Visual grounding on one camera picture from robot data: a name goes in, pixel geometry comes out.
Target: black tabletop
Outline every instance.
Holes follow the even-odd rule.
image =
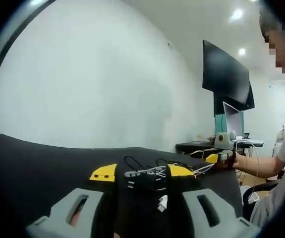
[[[143,166],[156,160],[180,161],[200,168],[206,162],[188,155],[144,148],[71,149],[40,145],[0,134],[0,191],[26,226],[44,215],[73,189],[81,186],[98,167],[117,163],[119,174],[132,170],[132,156]],[[242,216],[241,195],[234,171],[208,172],[198,181],[225,199]]]

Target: man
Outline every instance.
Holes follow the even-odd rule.
[[[265,42],[270,50],[276,52],[276,67],[281,67],[285,73],[285,26],[268,10],[260,11],[260,28]],[[234,169],[241,170],[260,178],[277,175],[285,166],[285,139],[278,155],[274,158],[247,158],[236,154]],[[262,226],[280,207],[285,197],[285,175],[278,186],[270,191],[268,196],[257,203],[244,207],[244,217],[257,226]]]

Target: black chair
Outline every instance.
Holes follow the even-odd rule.
[[[270,191],[278,185],[278,181],[267,182],[249,188],[242,196],[243,205],[248,205],[248,199],[253,192]]]

